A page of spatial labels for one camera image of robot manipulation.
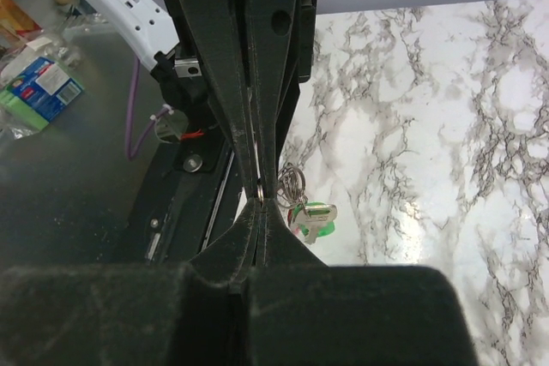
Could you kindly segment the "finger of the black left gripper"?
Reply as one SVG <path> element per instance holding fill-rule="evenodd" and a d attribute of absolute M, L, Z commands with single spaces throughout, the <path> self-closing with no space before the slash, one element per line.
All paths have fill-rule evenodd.
<path fill-rule="evenodd" d="M 223 130 L 232 141 L 245 193 L 251 195 L 253 142 L 247 117 L 244 67 L 232 0 L 179 2 L 202 61 L 202 72 L 212 87 L 217 102 L 212 111 L 223 119 Z"/>
<path fill-rule="evenodd" d="M 317 0 L 246 0 L 251 82 L 251 118 L 256 137 L 257 162 L 262 192 L 276 193 L 278 156 L 276 122 L 281 101 L 294 76 L 304 42 L 311 41 L 313 23 L 308 20 Z"/>

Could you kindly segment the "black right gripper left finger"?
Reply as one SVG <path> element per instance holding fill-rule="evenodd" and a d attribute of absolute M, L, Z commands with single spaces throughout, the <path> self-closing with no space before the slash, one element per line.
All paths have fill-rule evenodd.
<path fill-rule="evenodd" d="M 260 220 L 262 203 L 248 200 L 233 225 L 188 265 L 192 282 L 225 293 L 244 293 L 252 268 L 262 264 Z"/>

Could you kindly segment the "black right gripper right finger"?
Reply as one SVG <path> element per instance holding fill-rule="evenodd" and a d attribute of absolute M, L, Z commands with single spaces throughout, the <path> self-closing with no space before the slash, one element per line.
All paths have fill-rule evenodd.
<path fill-rule="evenodd" d="M 329 270 L 290 232 L 274 199 L 262 204 L 259 229 L 260 280 L 303 280 Z"/>

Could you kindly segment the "steel key organizer red handle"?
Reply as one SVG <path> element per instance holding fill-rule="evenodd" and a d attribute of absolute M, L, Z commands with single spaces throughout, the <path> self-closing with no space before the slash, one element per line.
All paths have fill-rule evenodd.
<path fill-rule="evenodd" d="M 249 119 L 250 119 L 250 131 L 251 131 L 251 139 L 254 149 L 254 164 L 256 169 L 256 194 L 257 199 L 260 201 L 261 204 L 265 201 L 265 195 L 262 187 L 262 172 L 260 169 L 260 161 L 259 161 L 259 152 L 258 152 L 258 140 L 257 140 L 257 134 L 255 130 L 255 120 L 254 120 L 254 95 L 251 87 L 247 87 L 247 94 L 248 94 L 248 104 L 249 104 Z"/>

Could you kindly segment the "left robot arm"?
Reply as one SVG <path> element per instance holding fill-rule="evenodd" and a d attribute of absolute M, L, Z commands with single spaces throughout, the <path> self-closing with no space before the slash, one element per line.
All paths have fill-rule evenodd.
<path fill-rule="evenodd" d="M 87 0 L 147 69 L 179 44 L 175 15 L 153 0 Z M 176 0 L 214 100 L 213 113 L 238 158 L 250 197 L 276 193 L 275 125 L 297 74 L 300 0 Z"/>

